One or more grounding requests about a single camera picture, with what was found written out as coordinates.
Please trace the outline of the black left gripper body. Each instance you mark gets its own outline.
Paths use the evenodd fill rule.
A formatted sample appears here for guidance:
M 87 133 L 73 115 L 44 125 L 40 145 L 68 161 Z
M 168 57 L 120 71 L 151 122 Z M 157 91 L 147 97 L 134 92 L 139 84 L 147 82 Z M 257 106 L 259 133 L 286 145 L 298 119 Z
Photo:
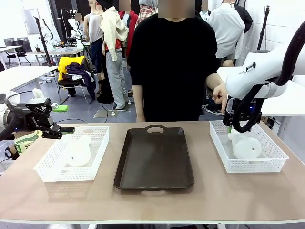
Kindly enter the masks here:
M 45 110 L 30 111 L 25 115 L 26 127 L 31 130 L 49 130 L 54 126 L 53 118 L 51 117 L 52 108 L 46 108 Z

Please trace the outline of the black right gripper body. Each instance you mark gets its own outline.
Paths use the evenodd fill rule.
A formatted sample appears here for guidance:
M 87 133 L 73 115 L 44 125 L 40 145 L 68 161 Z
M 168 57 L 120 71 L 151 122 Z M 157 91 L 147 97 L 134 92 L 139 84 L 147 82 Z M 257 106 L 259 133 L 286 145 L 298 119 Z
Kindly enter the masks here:
M 225 113 L 224 119 L 223 119 L 223 124 L 225 126 L 233 126 L 233 115 L 234 115 L 233 111 Z M 256 116 L 256 118 L 255 118 L 254 124 L 260 122 L 261 116 L 262 116 L 262 112 L 260 111 L 258 113 L 258 115 Z M 243 113 L 241 113 L 241 115 L 240 115 L 240 117 L 238 119 L 240 126 L 243 127 L 243 126 L 247 125 L 247 123 L 249 123 L 249 121 L 253 117 L 255 117 L 255 113 L 254 112 L 252 112 L 252 113 L 251 112 L 243 112 Z

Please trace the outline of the person's left hand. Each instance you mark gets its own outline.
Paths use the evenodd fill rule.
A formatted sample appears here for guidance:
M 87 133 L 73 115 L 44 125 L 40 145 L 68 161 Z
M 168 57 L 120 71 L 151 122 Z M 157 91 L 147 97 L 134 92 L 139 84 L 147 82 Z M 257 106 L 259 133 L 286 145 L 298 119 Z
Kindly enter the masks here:
M 225 113 L 228 94 L 224 83 L 214 88 L 212 99 L 216 104 L 221 104 L 221 112 Z

